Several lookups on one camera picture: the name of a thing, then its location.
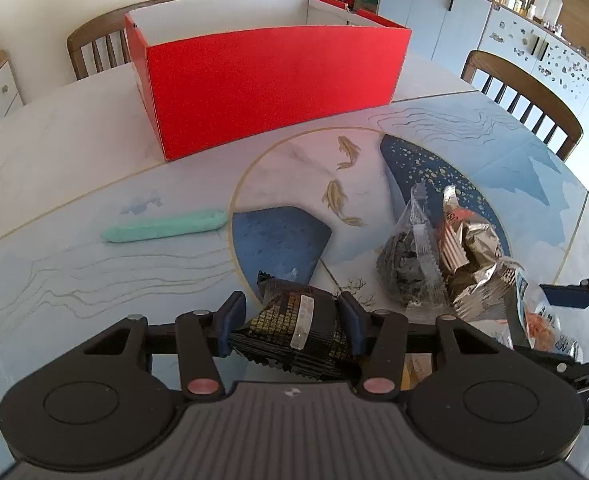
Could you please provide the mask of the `white seafood snack packet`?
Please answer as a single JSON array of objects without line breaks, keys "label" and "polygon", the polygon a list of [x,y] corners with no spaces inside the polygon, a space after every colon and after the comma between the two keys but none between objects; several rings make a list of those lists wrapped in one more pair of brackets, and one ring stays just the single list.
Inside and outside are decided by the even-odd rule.
[{"label": "white seafood snack packet", "polygon": [[504,306],[511,348],[523,347],[583,362],[579,342],[563,332],[560,319],[543,289],[530,285],[519,266],[511,269],[511,284],[504,295]]}]

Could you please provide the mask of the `black snack packet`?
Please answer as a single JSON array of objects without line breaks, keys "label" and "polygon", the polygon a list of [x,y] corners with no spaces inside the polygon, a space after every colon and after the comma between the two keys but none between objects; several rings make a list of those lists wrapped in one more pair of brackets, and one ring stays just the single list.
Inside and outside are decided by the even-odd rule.
[{"label": "black snack packet", "polygon": [[323,382],[345,377],[350,344],[338,321],[337,298],[265,272],[256,284],[262,310],[229,334],[232,348],[256,364]]}]

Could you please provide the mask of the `clear bag dark snack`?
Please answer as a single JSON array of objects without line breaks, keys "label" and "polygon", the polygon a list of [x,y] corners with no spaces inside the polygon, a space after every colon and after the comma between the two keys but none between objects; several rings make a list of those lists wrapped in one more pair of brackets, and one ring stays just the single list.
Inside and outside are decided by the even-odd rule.
[{"label": "clear bag dark snack", "polygon": [[424,182],[412,186],[401,216],[376,261],[387,296],[402,308],[439,314],[450,307],[428,216]]}]

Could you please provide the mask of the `silver foil snack bag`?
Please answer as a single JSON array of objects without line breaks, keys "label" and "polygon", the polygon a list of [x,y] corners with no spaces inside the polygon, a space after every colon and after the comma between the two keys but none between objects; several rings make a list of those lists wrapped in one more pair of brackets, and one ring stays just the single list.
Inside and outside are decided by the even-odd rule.
[{"label": "silver foil snack bag", "polygon": [[504,254],[489,220],[459,203],[455,186],[444,188],[442,205],[438,248],[454,311],[467,322],[505,320],[523,266]]}]

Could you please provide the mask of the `mint green case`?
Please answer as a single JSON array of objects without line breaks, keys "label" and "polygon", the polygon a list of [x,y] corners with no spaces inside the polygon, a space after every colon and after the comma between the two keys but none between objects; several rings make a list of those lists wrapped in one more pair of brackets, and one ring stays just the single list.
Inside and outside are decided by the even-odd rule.
[{"label": "mint green case", "polygon": [[110,226],[101,233],[107,243],[134,243],[143,240],[199,234],[216,231],[225,226],[228,213],[221,209],[191,211],[180,216],[130,221]]}]

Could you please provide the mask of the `brown wooden chair right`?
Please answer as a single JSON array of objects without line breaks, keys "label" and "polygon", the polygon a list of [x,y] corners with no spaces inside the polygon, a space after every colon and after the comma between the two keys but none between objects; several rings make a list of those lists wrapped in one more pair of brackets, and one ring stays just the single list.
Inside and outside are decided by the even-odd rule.
[{"label": "brown wooden chair right", "polygon": [[564,133],[564,142],[557,148],[555,154],[563,162],[568,159],[583,137],[583,128],[579,119],[575,117],[575,113],[559,96],[522,68],[490,52],[481,50],[469,52],[461,78],[467,84],[473,84],[477,73],[485,75],[480,88],[480,92],[485,96],[490,95],[493,84],[497,82],[500,85],[494,95],[495,104],[502,103],[508,90],[514,92],[506,109],[508,114],[513,114],[520,103],[526,103],[526,108],[519,116],[519,122],[522,125],[526,125],[534,110],[540,112],[531,128],[533,134],[540,132],[546,119],[552,122],[552,128],[543,139],[544,144],[549,145],[556,133]]}]

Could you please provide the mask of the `brown wooden chair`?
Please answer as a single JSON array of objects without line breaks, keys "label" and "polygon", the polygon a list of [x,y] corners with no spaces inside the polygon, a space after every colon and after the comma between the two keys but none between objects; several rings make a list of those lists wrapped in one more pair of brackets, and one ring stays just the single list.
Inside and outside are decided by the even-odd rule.
[{"label": "brown wooden chair", "polygon": [[76,79],[81,80],[130,63],[125,17],[131,11],[176,0],[146,0],[121,6],[92,18],[67,39],[69,58]]},{"label": "brown wooden chair", "polygon": [[495,104],[502,103],[508,90],[514,92],[506,109],[508,114],[513,114],[520,103],[526,103],[526,108],[519,116],[519,122],[522,125],[526,125],[534,110],[540,112],[531,128],[533,134],[540,132],[546,119],[552,122],[552,128],[543,139],[544,144],[549,145],[556,133],[564,133],[564,142],[557,148],[555,154],[563,162],[568,159],[583,137],[583,128],[579,119],[575,117],[575,113],[559,96],[522,68],[490,52],[481,50],[469,52],[461,78],[467,84],[473,84],[477,73],[485,75],[480,88],[480,92],[485,96],[490,95],[493,84],[497,82],[500,85],[494,95]]}]

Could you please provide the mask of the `red cardboard box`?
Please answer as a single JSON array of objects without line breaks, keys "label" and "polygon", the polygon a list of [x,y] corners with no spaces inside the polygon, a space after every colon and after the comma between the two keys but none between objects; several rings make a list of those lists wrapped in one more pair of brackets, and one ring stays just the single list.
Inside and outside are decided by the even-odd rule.
[{"label": "red cardboard box", "polygon": [[172,0],[125,17],[165,160],[391,102],[412,32],[337,0]]}]

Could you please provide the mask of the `brown wooden chair back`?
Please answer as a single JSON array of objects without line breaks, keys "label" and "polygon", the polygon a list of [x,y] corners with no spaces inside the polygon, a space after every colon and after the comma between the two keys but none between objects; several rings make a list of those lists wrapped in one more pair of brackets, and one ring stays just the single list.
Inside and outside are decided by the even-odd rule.
[{"label": "brown wooden chair back", "polygon": [[76,79],[81,80],[130,63],[125,17],[131,11],[176,0],[146,0],[121,6],[92,18],[67,39],[69,58]]}]

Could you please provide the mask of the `grey wall cabinet unit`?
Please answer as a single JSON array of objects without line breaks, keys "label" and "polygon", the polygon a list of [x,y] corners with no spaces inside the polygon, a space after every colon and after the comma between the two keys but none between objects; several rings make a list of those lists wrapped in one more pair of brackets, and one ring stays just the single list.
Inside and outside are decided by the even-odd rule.
[{"label": "grey wall cabinet unit", "polygon": [[345,0],[408,27],[409,52],[462,73],[476,49],[505,58],[556,93],[589,130],[589,59],[579,46],[493,0]]}]

